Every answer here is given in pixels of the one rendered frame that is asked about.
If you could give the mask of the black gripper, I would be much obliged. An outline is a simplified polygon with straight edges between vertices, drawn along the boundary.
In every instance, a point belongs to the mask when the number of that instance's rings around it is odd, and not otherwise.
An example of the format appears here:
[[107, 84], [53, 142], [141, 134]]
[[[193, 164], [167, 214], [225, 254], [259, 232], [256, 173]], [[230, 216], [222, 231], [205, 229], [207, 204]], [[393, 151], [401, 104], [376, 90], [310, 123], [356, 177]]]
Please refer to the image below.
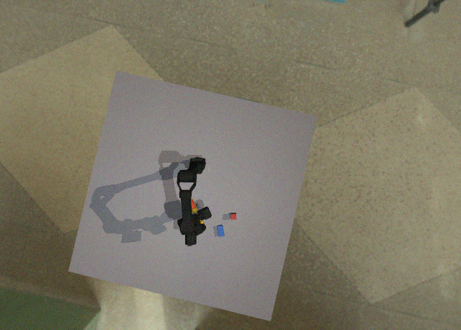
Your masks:
[[[199, 225], [199, 223], [198, 223], [199, 220], [201, 220], [201, 221], [204, 220], [204, 219], [207, 220], [208, 218], [211, 218], [211, 216], [212, 216], [212, 214], [211, 214], [208, 207], [205, 207], [205, 208], [203, 208], [201, 210], [198, 210], [197, 214], [194, 213], [192, 215], [197, 219], [197, 226]], [[181, 222], [182, 222], [182, 219], [177, 221], [179, 227], [180, 227]]]

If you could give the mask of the yellow bar with red end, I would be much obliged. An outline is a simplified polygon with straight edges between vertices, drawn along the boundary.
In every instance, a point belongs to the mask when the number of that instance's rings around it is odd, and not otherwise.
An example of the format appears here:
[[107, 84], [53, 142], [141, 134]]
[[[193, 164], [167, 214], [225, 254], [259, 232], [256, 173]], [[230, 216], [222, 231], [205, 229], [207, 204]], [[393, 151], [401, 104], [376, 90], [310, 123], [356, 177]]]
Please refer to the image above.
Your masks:
[[[197, 214], [197, 211], [198, 211], [198, 209], [197, 209], [197, 206], [195, 205], [195, 203], [194, 203], [194, 200], [193, 200], [193, 199], [191, 199], [191, 204], [192, 204], [192, 213], [193, 213], [193, 214], [194, 214], [194, 213], [196, 213], [196, 214]], [[200, 223], [201, 223], [201, 224], [203, 224], [203, 223], [204, 223], [204, 221], [203, 221], [203, 220], [202, 220], [202, 221], [200, 220]], [[204, 224], [205, 224], [205, 223], [204, 223]]]

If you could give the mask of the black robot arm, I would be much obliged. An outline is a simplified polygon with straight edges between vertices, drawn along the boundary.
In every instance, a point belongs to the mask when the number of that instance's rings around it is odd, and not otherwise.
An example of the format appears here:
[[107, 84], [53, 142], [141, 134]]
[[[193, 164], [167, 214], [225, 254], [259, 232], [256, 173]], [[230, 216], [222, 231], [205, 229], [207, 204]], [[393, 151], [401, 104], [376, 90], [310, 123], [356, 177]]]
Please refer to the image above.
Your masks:
[[[179, 230], [182, 235], [185, 235], [185, 244], [187, 246], [195, 245], [197, 243], [197, 236], [205, 231], [205, 224], [197, 226], [197, 219], [192, 215], [192, 190], [195, 188], [197, 183], [197, 174], [201, 174], [205, 169], [206, 159], [199, 157], [191, 158], [189, 168], [187, 170], [180, 170], [177, 174], [177, 185], [179, 187], [179, 198], [181, 198], [182, 204], [182, 222]], [[194, 182], [189, 190], [181, 189], [180, 182]]]

